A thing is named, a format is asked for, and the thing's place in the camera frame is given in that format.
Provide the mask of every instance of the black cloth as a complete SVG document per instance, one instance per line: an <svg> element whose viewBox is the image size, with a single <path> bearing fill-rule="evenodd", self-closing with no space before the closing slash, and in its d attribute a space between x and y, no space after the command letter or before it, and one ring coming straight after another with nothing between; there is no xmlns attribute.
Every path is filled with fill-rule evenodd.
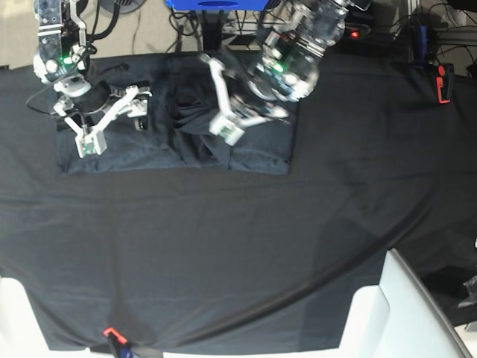
<svg viewBox="0 0 477 358"><path fill-rule="evenodd" d="M252 56L242 54L242 59ZM127 71L114 71L121 64ZM66 174L133 169L220 166L225 169L286 174L294 144L297 105L289 104L289 124L269 122L247 129L234 147L209 132L218 112L209 67L198 56L142 55L95 61L109 84L126 87L138 81L151 85L149 129L136 131L132 119L120 116L105 130L107 150L83 159L75 134L57 136L58 166Z"/></svg>
<svg viewBox="0 0 477 358"><path fill-rule="evenodd" d="M41 88L31 69L0 73L0 273L25 286L51 348L102 345L110 325L181 353L335 348L389 246L418 267L452 245L426 237L471 235L474 83L456 78L443 106L428 72L336 54L320 69L280 176L62 176L54 125L24 106Z"/></svg>

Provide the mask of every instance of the robotic arm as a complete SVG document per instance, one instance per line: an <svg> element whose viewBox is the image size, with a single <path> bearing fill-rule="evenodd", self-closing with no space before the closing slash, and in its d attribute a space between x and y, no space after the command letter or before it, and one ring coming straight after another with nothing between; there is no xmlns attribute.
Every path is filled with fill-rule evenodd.
<svg viewBox="0 0 477 358"><path fill-rule="evenodd" d="M76 133L81 158L106 150L104 129L121 114L136 118L136 129L144 130L141 117L148 114L152 96L148 84L121 89L88 78L89 56L96 50L94 36L86 33L80 18L86 4L87 0L34 0L39 22L35 75L58 94L54 111ZM93 115L101 118L94 123Z"/></svg>
<svg viewBox="0 0 477 358"><path fill-rule="evenodd" d="M272 28L262 44L259 59L229 78L235 92L229 96L224 64L205 58L217 90L219 113L210 131L235 145L246 128L288 116L280 102L308 96L319 78L318 64L326 49L343 36L350 0L320 0L311 5L293 3L288 24Z"/></svg>

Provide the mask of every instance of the folded black cloth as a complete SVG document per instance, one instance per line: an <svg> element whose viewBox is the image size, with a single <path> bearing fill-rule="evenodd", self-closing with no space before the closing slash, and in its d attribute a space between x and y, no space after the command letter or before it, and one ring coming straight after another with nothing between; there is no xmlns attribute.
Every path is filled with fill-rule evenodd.
<svg viewBox="0 0 477 358"><path fill-rule="evenodd" d="M249 128L234 147L209 132L218 112L209 68L198 56L163 54L98 60L99 71L124 63L126 71L111 71L108 83L124 87L149 81L153 97L146 131L136 131L122 116L105 130L107 150L80 159L72 131L57 134L57 163L66 174L134 169L220 166L232 170L286 174L294 144L295 115L290 124L268 122ZM295 113L297 105L289 110Z"/></svg>

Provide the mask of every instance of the green led light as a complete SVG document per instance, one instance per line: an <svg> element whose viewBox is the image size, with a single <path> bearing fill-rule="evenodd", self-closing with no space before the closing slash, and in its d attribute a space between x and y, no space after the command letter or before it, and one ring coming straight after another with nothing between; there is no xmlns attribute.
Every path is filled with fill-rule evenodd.
<svg viewBox="0 0 477 358"><path fill-rule="evenodd" d="M283 66L280 65L279 63L277 63L275 66L274 66L274 69L278 72L283 72Z"/></svg>

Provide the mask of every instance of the black fabric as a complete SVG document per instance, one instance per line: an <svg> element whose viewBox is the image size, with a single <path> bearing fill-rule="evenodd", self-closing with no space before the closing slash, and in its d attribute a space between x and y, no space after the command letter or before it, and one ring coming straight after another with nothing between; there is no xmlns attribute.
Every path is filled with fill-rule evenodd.
<svg viewBox="0 0 477 358"><path fill-rule="evenodd" d="M208 66L198 56L118 57L97 61L101 73L127 64L127 71L110 71L108 83L125 87L148 81L154 94L149 105L149 129L136 131L122 116L105 131L108 149L101 156L80 159L72 131L57 136L58 166L67 174L133 169L220 166L225 169L286 174L291 162L297 105L290 104L290 124L272 122L249 128L231 148L209 132L218 112Z"/></svg>
<svg viewBox="0 0 477 358"><path fill-rule="evenodd" d="M320 69L280 176L60 175L54 124L24 106L41 85L0 73L0 273L25 286L51 348L103 345L110 325L160 351L335 348L388 246L422 277L475 266L475 84L456 78L443 106L428 72L336 54Z"/></svg>

